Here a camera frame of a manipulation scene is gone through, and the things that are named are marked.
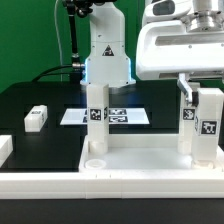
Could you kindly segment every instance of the white base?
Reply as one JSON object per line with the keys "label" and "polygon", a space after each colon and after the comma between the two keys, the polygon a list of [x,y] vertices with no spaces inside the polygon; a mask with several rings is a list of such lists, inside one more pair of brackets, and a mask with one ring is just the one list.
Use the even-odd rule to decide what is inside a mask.
{"label": "white base", "polygon": [[177,140],[110,135],[108,154],[96,157],[86,137],[79,173],[1,173],[0,199],[224,198],[223,151],[218,147],[215,169],[192,169]]}

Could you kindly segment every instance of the green backdrop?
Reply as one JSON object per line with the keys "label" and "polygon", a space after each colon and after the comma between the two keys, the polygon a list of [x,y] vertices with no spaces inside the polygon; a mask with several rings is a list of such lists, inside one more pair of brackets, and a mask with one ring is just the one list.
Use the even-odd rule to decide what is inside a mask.
{"label": "green backdrop", "polygon": [[[60,64],[54,23],[56,0],[10,0],[0,4],[0,92],[16,82],[30,81]],[[133,76],[137,36],[144,0],[118,0],[126,18],[126,53]],[[70,63],[71,45],[66,9],[59,4],[58,24],[64,63]],[[89,55],[89,19],[76,19],[80,56]]]}

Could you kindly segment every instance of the white pillar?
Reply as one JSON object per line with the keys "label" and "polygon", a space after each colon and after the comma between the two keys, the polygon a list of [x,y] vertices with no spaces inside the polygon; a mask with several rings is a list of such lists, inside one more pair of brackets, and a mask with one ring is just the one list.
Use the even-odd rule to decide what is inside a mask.
{"label": "white pillar", "polygon": [[108,151],[109,137],[109,88],[105,84],[87,86],[88,140],[93,154]]}
{"label": "white pillar", "polygon": [[198,94],[192,139],[193,166],[211,166],[216,160],[224,94],[217,88],[201,88]]}

